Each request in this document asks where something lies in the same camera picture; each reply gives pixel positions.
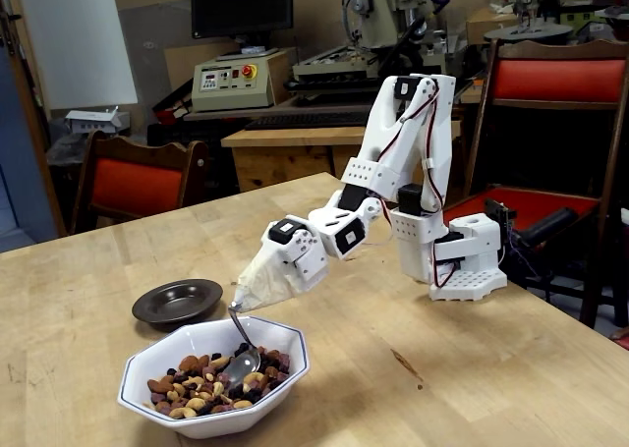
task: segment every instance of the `control panel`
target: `control panel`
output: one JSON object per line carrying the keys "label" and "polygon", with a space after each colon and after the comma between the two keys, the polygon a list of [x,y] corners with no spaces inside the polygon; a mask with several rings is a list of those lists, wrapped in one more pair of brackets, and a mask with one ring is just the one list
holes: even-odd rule
{"label": "control panel", "polygon": [[256,88],[256,64],[205,66],[201,69],[200,91]]}
{"label": "control panel", "polygon": [[213,59],[195,67],[193,111],[268,108],[288,99],[286,52]]}

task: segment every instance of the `red emergency stop button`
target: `red emergency stop button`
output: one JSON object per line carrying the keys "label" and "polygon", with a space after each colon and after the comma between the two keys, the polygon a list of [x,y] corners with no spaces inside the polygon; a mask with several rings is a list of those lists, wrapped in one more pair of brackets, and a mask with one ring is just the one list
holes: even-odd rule
{"label": "red emergency stop button", "polygon": [[242,73],[245,79],[253,79],[257,74],[257,68],[256,66],[249,64],[243,67]]}

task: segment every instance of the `plastic bag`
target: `plastic bag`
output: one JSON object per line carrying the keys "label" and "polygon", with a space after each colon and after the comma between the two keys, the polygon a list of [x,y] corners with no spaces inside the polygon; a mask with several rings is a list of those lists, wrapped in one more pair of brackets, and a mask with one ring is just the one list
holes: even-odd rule
{"label": "plastic bag", "polygon": [[297,269],[284,263],[275,243],[264,243],[254,260],[238,277],[232,307],[238,312],[268,307],[294,298],[305,290],[300,285]]}

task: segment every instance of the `door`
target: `door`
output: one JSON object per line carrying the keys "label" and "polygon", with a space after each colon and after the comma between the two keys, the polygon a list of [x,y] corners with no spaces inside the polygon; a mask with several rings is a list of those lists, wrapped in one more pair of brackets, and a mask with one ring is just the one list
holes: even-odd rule
{"label": "door", "polygon": [[65,235],[44,130],[7,0],[0,0],[0,170],[17,225],[36,243]]}

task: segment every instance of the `workbench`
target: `workbench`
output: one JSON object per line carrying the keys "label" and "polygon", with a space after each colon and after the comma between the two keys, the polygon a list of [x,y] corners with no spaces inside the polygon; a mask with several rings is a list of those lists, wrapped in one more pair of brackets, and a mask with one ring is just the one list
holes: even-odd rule
{"label": "workbench", "polygon": [[[231,147],[241,192],[300,179],[321,172],[340,179],[358,155],[365,128],[241,131],[221,141]],[[461,137],[461,122],[452,122],[452,139]],[[422,173],[416,172],[416,182]]]}
{"label": "workbench", "polygon": [[320,174],[0,254],[3,447],[629,445],[628,352],[512,284],[432,302],[394,242],[254,311],[302,329],[312,369],[251,430],[193,441],[117,405],[125,360],[162,337],[133,319],[140,295],[215,280],[227,317],[268,222],[339,187]]}

